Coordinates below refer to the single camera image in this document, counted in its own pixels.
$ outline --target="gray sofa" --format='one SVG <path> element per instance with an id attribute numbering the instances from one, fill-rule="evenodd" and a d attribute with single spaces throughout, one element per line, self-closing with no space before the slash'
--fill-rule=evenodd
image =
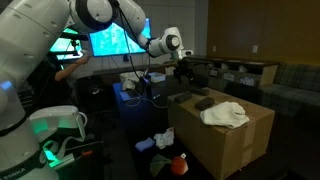
<path id="1" fill-rule="evenodd" d="M 274 83 L 262 87 L 262 105 L 294 117 L 301 109 L 320 110 L 320 66 L 279 65 Z"/>

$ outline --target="cardboard box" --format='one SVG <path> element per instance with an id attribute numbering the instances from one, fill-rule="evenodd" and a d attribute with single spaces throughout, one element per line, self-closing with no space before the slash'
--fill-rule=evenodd
<path id="1" fill-rule="evenodd" d="M 239 103 L 250 121 L 237 128 L 205 125 L 200 111 L 194 104 L 205 98 L 193 95 L 188 101 L 177 104 L 168 97 L 169 125 L 175 128 L 175 136 L 218 180 L 226 179 L 242 167 L 266 153 L 275 112 L 265 107 L 215 91 L 210 88 L 209 97 L 215 105 L 229 101 Z"/>

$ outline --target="desk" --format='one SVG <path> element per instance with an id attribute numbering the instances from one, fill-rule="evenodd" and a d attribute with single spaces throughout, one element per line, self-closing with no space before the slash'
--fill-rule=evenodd
<path id="1" fill-rule="evenodd" d="M 168 128 L 168 111 L 167 109 L 159 109 L 154 107 L 148 101 L 141 101 L 138 106 L 128 107 L 122 101 L 119 92 L 121 91 L 121 83 L 113 85 L 117 100 L 118 109 L 121 116 L 121 126 L 125 129 L 130 151 L 139 179 L 153 179 L 149 172 L 149 165 L 153 156 L 161 154 L 169 159 L 174 156 L 180 156 L 183 152 L 187 153 L 189 171 L 182 179 L 213 179 L 209 172 L 192 156 L 192 154 L 177 140 L 172 146 L 168 146 L 163 150 L 159 150 L 156 146 L 140 153 L 135 149 L 135 144 L 145 140 L 148 137 L 153 138 L 156 133 L 164 133 Z M 189 83 L 187 79 L 183 79 L 182 84 L 173 76 L 167 76 L 165 82 L 152 84 L 152 91 L 155 94 L 160 93 L 161 96 L 154 102 L 158 106 L 167 104 L 167 97 L 173 94 L 187 91 Z M 176 179 L 170 173 L 169 166 L 166 165 L 158 174 L 157 179 Z"/>

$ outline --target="cabinet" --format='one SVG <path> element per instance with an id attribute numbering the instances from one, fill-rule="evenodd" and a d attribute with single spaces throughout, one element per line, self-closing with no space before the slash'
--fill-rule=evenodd
<path id="1" fill-rule="evenodd" d="M 261 87 L 273 83 L 280 62 L 247 59 L 229 59 L 190 56 L 191 61 L 206 60 L 211 63 L 208 87 L 224 91 L 228 83 Z"/>

